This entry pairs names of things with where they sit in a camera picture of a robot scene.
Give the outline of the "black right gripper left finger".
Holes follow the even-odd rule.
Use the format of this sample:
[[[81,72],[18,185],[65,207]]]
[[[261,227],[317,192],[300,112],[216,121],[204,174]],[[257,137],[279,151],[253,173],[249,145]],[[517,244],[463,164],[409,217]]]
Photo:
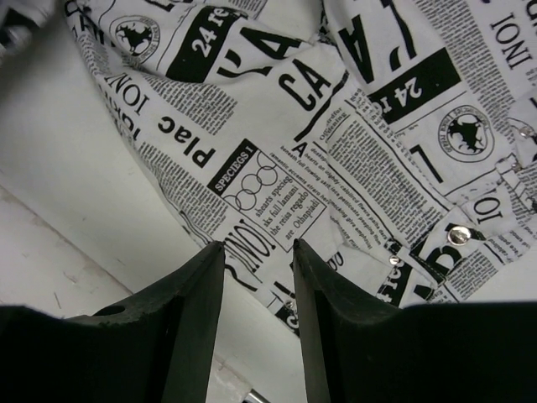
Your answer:
[[[4,402],[202,402],[224,281],[222,243],[93,315],[1,309]]]

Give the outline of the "newspaper print trousers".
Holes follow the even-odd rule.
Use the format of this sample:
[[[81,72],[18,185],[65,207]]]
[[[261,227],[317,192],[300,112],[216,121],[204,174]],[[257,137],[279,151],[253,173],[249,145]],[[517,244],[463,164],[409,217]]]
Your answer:
[[[396,307],[536,242],[533,1],[66,1],[164,204],[292,332],[304,239]]]

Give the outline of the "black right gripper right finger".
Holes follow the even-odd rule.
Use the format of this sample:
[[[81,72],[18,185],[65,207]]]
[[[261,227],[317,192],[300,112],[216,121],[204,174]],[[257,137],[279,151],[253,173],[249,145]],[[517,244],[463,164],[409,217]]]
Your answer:
[[[310,402],[533,402],[533,302],[399,309],[333,270],[304,240],[293,272]]]

